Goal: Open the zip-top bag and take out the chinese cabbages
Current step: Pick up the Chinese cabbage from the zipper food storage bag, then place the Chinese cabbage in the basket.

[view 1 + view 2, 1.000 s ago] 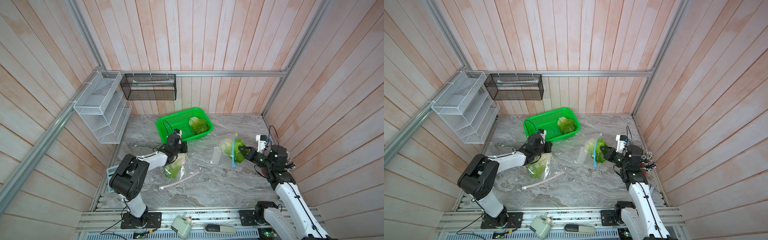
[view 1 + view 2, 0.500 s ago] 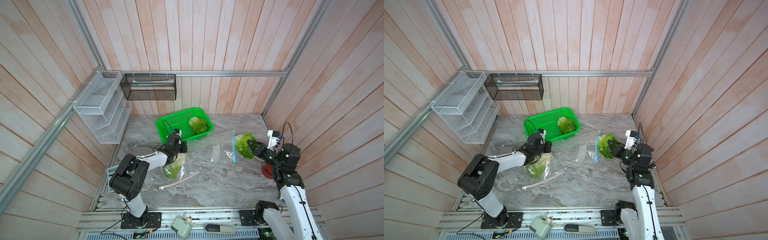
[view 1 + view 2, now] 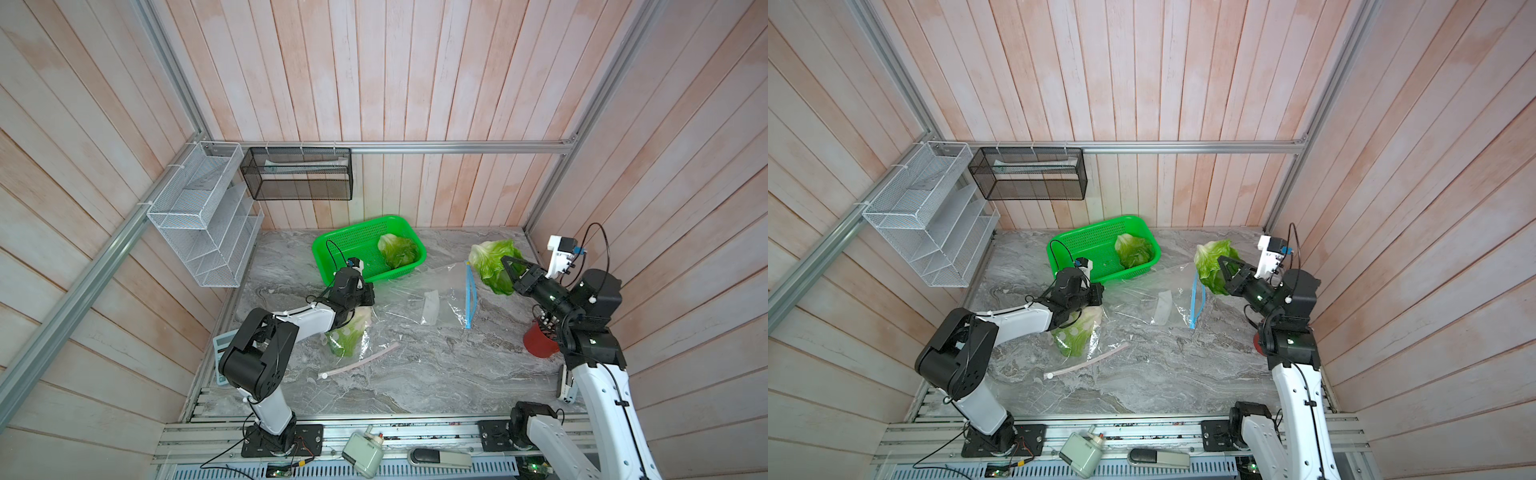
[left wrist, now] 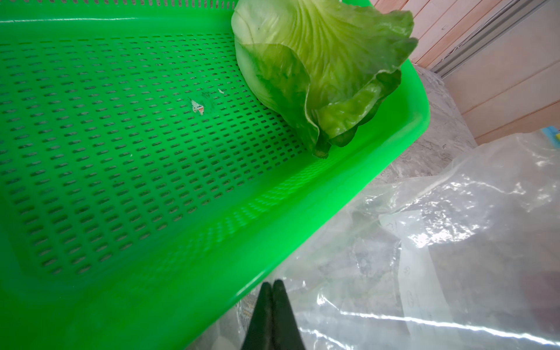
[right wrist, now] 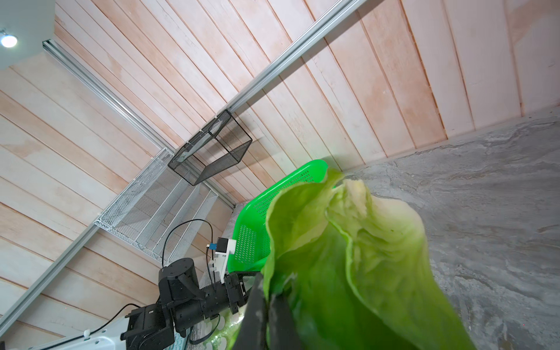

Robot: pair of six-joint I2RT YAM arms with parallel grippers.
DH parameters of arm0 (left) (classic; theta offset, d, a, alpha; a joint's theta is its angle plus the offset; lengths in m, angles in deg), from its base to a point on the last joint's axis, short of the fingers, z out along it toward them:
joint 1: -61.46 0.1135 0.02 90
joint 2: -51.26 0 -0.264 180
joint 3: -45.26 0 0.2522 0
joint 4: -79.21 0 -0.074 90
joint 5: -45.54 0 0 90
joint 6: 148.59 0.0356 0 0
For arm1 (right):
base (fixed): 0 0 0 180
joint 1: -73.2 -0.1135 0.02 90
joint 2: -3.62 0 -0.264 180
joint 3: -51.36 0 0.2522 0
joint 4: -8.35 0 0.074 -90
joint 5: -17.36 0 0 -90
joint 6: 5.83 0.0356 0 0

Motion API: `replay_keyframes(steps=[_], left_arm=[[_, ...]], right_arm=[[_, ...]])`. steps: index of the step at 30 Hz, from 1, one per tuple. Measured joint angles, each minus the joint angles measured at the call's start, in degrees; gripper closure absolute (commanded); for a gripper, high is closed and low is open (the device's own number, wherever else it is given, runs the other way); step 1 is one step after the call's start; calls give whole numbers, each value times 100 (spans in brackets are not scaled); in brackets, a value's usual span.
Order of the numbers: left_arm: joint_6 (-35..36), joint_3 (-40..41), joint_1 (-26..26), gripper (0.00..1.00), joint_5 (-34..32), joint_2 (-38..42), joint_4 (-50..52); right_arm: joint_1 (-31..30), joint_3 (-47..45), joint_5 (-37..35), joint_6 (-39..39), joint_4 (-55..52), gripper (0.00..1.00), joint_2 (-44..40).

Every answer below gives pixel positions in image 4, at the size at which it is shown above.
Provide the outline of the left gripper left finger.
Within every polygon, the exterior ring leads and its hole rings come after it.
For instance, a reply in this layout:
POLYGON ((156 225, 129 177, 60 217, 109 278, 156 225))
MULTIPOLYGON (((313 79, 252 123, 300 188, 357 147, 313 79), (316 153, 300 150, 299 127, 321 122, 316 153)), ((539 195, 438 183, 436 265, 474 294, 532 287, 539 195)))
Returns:
POLYGON ((274 348, 273 310, 272 286, 269 282, 264 282, 258 295, 242 350, 270 350, 274 348))

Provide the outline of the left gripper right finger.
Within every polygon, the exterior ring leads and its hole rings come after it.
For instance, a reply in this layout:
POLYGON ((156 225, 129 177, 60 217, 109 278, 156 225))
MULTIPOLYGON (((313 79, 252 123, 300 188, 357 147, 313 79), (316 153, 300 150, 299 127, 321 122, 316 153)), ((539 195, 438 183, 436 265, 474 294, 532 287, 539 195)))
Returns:
POLYGON ((276 280, 272 287, 272 338, 274 349, 305 350, 287 290, 282 280, 276 280))

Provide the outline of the clear zip bag blue seal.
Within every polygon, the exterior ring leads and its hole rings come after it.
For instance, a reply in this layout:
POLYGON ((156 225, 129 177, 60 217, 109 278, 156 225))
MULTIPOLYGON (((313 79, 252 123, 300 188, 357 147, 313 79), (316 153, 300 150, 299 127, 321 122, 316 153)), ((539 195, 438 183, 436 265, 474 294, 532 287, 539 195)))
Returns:
POLYGON ((277 279, 308 349, 558 349, 559 133, 373 182, 277 279))

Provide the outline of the chinese cabbage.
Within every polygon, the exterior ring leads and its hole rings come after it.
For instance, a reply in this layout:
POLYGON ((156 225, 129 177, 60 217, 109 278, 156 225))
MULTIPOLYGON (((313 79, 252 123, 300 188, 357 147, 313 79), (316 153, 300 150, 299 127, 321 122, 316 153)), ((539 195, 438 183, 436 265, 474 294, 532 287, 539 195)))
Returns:
POLYGON ((418 44, 409 11, 341 1, 239 1, 231 26, 249 89, 320 158, 373 118, 418 44))

